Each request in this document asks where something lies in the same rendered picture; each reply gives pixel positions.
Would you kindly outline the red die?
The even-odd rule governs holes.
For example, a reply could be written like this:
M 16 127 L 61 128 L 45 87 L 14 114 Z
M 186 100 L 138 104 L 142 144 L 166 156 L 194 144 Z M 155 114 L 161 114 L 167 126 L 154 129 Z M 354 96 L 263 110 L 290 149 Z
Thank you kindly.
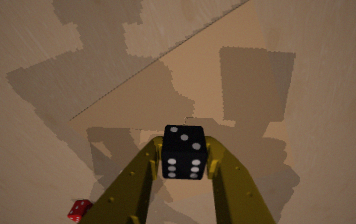
M 67 217 L 78 223 L 92 206 L 93 204 L 89 200 L 77 200 Z

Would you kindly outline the black die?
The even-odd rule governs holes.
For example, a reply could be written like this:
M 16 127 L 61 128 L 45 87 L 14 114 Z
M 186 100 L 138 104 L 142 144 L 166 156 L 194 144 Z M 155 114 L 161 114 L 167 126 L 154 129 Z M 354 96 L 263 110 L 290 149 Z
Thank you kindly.
M 201 180 L 208 157 L 201 126 L 166 125 L 161 150 L 165 179 Z

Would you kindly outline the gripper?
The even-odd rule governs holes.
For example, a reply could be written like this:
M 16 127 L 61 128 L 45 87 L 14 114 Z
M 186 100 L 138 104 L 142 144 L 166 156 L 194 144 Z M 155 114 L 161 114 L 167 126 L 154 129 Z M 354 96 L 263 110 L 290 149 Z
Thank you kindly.
M 164 136 L 149 141 L 77 224 L 146 224 Z M 276 224 L 247 168 L 205 136 L 217 224 Z

